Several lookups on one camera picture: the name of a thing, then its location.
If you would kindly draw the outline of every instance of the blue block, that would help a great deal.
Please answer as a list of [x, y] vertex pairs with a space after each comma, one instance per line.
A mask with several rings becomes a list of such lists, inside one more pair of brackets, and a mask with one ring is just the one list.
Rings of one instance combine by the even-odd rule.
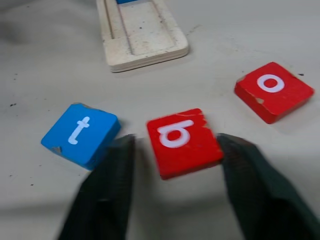
[[129, 3], [129, 2], [133, 2], [133, 1], [137, 1], [137, 0], [116, 0], [116, 2], [118, 4], [125, 4], [125, 3]]
[[116, 115], [72, 104], [41, 140], [52, 152], [92, 170], [107, 154], [121, 126]]

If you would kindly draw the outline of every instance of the letter block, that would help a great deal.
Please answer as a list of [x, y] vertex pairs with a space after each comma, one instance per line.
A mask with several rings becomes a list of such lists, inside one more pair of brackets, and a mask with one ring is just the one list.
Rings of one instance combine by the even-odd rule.
[[41, 144], [88, 170], [92, 170], [106, 156], [108, 145], [120, 130], [117, 116], [88, 107], [72, 104]]
[[238, 80], [234, 92], [267, 124], [302, 106], [314, 89], [275, 62]]
[[151, 120], [147, 129], [163, 180], [213, 167], [223, 158], [198, 108]]

